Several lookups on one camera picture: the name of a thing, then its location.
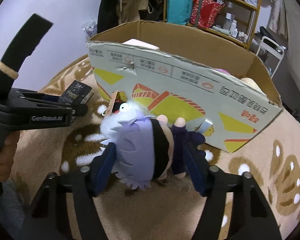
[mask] cardboard tag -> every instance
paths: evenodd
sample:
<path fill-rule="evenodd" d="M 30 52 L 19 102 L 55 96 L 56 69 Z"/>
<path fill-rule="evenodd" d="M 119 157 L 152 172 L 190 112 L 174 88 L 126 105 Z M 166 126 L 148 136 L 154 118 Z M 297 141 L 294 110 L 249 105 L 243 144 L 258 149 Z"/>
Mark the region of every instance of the cardboard tag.
<path fill-rule="evenodd" d="M 116 90 L 115 92 L 112 93 L 111 100 L 110 100 L 109 106 L 108 106 L 108 108 L 107 108 L 105 117 L 106 117 L 107 115 L 110 115 L 110 114 L 112 113 L 112 109 L 113 109 L 113 106 L 114 106 L 114 102 L 115 102 L 115 100 L 117 99 L 117 94 L 118 94 L 118 91 L 117 91 L 117 90 Z"/>

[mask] plush toy eye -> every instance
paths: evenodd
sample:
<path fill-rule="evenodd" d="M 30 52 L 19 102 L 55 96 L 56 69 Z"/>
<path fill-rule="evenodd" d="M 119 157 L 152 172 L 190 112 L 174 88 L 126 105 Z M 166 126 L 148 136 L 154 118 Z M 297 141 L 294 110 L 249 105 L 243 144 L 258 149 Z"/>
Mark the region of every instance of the plush toy eye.
<path fill-rule="evenodd" d="M 129 110 L 129 105 L 127 103 L 123 103 L 121 106 L 120 106 L 120 111 L 128 111 Z"/>

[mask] metal screw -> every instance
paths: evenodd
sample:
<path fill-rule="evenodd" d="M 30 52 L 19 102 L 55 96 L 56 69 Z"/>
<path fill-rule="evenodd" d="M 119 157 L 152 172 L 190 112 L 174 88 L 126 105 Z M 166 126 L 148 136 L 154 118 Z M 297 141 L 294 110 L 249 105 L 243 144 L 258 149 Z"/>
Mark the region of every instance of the metal screw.
<path fill-rule="evenodd" d="M 86 172 L 88 172 L 90 170 L 90 168 L 88 167 L 88 166 L 83 166 L 81 169 L 80 169 L 80 171 L 82 172 L 82 173 L 86 173 Z"/>
<path fill-rule="evenodd" d="M 243 173 L 243 176 L 245 176 L 247 179 L 251 179 L 252 178 L 252 174 L 248 171 Z"/>
<path fill-rule="evenodd" d="M 217 166 L 210 166 L 209 170 L 212 172 L 217 172 L 217 171 L 219 171 L 219 168 Z"/>
<path fill-rule="evenodd" d="M 47 178 L 48 179 L 53 179 L 57 176 L 57 174 L 55 172 L 50 172 L 48 175 L 47 175 Z"/>

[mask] blanket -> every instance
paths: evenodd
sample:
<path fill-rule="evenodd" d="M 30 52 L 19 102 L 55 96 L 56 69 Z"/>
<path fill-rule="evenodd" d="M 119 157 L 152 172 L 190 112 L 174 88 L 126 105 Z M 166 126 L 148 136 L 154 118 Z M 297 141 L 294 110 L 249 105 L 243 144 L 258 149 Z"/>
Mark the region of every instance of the blanket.
<path fill-rule="evenodd" d="M 28 130 L 21 133 L 12 168 L 12 179 L 26 204 L 34 198 L 46 175 L 69 172 L 87 165 L 102 153 L 100 124 L 107 106 L 85 55 L 58 73 L 42 92 L 61 95 L 73 80 L 94 90 L 88 101 L 88 114 L 77 117 L 70 127 Z M 283 111 L 266 129 L 235 153 L 207 144 L 201 145 L 206 159 L 225 172 L 250 171 L 260 185 L 280 226 L 283 238 L 300 220 L 300 125 Z M 231 216 L 228 195 L 219 239 L 227 236 Z M 74 239 L 80 239 L 73 199 L 69 194 L 68 212 Z M 111 176 L 106 191 L 94 198 L 95 207 L 109 239 L 191 239 L 205 198 L 193 188 L 151 183 L 151 188 L 131 190 Z"/>

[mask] blue object on shelf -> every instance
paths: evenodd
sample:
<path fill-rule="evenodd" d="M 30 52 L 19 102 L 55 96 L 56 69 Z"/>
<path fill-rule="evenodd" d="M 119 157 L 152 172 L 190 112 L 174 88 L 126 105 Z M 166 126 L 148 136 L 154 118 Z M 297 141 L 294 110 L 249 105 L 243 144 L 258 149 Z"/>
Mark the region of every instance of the blue object on shelf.
<path fill-rule="evenodd" d="M 186 25 L 190 22 L 193 0 L 167 0 L 167 22 Z"/>

